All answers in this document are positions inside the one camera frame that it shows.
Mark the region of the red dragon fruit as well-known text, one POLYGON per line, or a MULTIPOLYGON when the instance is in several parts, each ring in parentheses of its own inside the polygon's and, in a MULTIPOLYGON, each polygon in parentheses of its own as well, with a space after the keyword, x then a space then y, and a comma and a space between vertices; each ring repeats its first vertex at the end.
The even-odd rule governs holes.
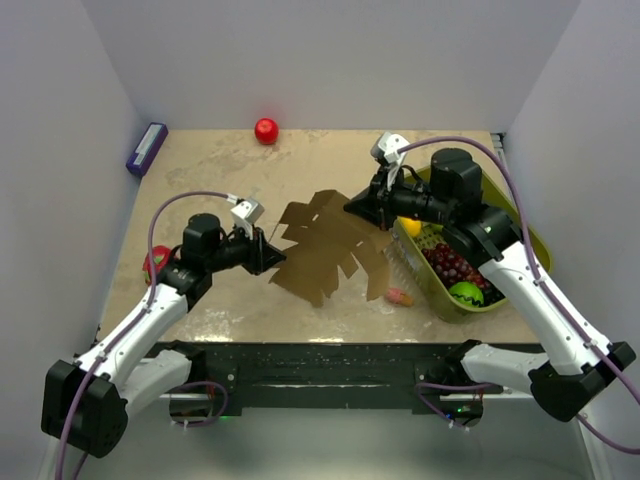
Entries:
POLYGON ((180 249, 180 245, 169 248, 166 245, 156 245, 152 248, 151 254, 147 254, 142 265, 145 284, 151 285, 151 265, 154 265, 156 273, 159 273, 167 263, 175 256, 180 249))

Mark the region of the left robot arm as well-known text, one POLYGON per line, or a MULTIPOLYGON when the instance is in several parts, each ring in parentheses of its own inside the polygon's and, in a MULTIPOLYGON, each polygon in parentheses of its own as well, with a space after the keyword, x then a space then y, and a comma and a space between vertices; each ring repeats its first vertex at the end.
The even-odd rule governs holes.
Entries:
POLYGON ((173 347, 148 364, 142 358, 208 292, 215 273, 241 267, 260 275, 285 258, 251 223, 226 232, 213 214, 192 216, 181 244, 140 303, 89 351, 49 368, 42 431, 103 458, 120 441, 128 421, 155 397, 178 386, 185 392, 200 390, 207 368, 188 350, 173 347))

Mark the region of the green round toy fruit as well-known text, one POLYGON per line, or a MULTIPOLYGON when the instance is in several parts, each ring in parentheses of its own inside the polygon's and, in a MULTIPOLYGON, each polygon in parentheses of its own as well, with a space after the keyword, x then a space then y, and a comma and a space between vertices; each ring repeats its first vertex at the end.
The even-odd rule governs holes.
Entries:
POLYGON ((454 284, 448 290, 450 296, 463 305, 474 308, 484 306, 484 294, 475 284, 462 281, 454 284))

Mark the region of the pink toy ice cream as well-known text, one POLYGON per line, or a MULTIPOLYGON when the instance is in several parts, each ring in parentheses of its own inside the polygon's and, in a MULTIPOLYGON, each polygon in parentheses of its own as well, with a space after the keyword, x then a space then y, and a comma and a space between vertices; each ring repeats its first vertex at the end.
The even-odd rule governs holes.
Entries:
POLYGON ((388 302, 394 305, 400 305, 403 307, 412 307, 414 305, 413 298, 407 292, 399 288, 389 288, 386 292, 385 298, 388 302))

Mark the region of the brown cardboard box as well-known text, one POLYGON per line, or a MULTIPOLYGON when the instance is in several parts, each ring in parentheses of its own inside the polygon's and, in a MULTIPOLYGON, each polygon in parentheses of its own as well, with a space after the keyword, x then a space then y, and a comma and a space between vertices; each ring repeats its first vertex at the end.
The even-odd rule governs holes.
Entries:
POLYGON ((386 294, 391 277, 385 255, 391 234, 344 211, 348 198, 336 190, 314 193, 307 203, 291 202, 279 223, 286 229, 286 260, 270 279, 289 293, 321 307, 339 287, 339 275, 367 275, 366 299, 386 294))

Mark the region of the aluminium frame rail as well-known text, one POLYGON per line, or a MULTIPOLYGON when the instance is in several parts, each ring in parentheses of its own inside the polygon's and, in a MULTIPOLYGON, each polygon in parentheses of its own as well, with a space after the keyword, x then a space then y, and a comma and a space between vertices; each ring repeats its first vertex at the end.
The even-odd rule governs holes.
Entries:
MULTIPOLYGON (((506 396, 507 398, 527 398, 530 397, 529 393, 520 392, 512 388, 507 387, 473 387, 465 388, 464 390, 452 390, 451 388, 431 388, 425 386, 419 386, 418 391, 428 395, 453 395, 453 396, 470 396, 473 398, 489 398, 490 396, 506 396)), ((170 391, 161 395, 162 399, 180 399, 180 400, 210 400, 215 399, 216 395, 211 395, 209 390, 205 388, 202 391, 197 389, 184 390, 184 391, 170 391)))

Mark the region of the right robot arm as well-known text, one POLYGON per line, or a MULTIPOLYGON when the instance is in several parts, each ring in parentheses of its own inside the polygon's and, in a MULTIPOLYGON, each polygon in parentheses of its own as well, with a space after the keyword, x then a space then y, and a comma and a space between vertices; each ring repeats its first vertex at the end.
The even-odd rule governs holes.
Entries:
POLYGON ((507 387, 532 395, 558 421, 577 417, 635 360, 634 350, 608 340, 571 306, 536 258, 523 221, 484 202, 483 172, 470 153, 437 151, 429 180, 410 184, 398 176, 408 151, 373 147, 379 168, 345 211, 382 230, 398 217, 442 226, 445 241, 524 316, 543 349, 526 354, 467 341, 445 363, 448 386, 459 393, 507 387))

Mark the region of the orange in basket front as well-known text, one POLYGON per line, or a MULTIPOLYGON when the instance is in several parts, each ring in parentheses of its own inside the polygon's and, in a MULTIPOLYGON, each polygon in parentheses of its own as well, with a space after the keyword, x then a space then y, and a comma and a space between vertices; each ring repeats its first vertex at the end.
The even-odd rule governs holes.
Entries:
POLYGON ((422 222, 419 220, 400 217, 399 223, 405 229, 406 233, 412 238, 419 236, 422 231, 422 222))

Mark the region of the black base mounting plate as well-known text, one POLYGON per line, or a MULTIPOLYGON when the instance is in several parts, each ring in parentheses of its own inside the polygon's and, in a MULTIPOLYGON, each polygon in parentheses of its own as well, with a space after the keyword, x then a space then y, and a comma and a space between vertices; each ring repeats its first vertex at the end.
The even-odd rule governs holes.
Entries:
POLYGON ((158 342, 146 357, 178 350, 193 359, 187 387, 170 407, 189 416, 207 407, 226 416, 251 408, 409 410, 429 413, 459 388, 454 343, 158 342))

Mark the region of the dark red grape bunch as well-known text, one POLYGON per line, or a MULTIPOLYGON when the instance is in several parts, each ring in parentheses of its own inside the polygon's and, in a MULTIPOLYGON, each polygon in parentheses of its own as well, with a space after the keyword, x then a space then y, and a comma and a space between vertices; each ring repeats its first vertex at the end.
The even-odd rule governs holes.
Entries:
POLYGON ((438 243, 432 248, 422 248, 421 252, 446 287, 469 282, 480 290, 489 288, 489 281, 448 244, 438 243))

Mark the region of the red apple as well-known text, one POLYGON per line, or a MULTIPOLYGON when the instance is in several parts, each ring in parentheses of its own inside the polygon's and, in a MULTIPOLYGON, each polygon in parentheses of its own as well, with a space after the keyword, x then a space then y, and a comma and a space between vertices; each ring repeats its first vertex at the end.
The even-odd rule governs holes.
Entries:
POLYGON ((254 136, 262 145, 273 145, 279 137, 279 125, 271 118, 260 118, 254 126, 254 136))

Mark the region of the purple white rectangular box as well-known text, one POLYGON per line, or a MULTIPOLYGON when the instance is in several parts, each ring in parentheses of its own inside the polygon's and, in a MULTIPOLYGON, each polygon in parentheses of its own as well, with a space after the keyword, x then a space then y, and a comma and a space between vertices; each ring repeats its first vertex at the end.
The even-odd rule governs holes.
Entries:
POLYGON ((167 136, 168 128, 165 124, 150 123, 126 161, 127 170, 138 177, 144 176, 167 136))

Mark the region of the olive green plastic basket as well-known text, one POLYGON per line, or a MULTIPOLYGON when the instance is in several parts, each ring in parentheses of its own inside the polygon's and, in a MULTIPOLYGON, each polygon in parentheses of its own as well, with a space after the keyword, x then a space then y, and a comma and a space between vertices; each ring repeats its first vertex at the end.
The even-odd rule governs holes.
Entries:
MULTIPOLYGON (((506 187, 499 186, 487 173, 483 173, 482 189, 485 203, 504 209, 512 220, 520 225, 519 214, 506 193, 506 187)), ((441 282, 423 255, 423 249, 431 249, 439 243, 446 243, 439 231, 434 227, 428 226, 426 222, 423 222, 421 233, 412 237, 407 233, 404 226, 396 220, 391 235, 400 260, 408 268, 431 309, 443 321, 460 323, 471 320, 472 315, 495 313, 503 306, 509 305, 509 301, 504 296, 498 300, 497 293, 489 295, 489 300, 491 301, 488 301, 487 295, 484 295, 485 305, 482 308, 463 305, 451 297, 448 291, 449 287, 441 282)), ((541 266, 551 273, 554 262, 547 245, 532 228, 530 229, 530 235, 535 255, 541 262, 541 266)))

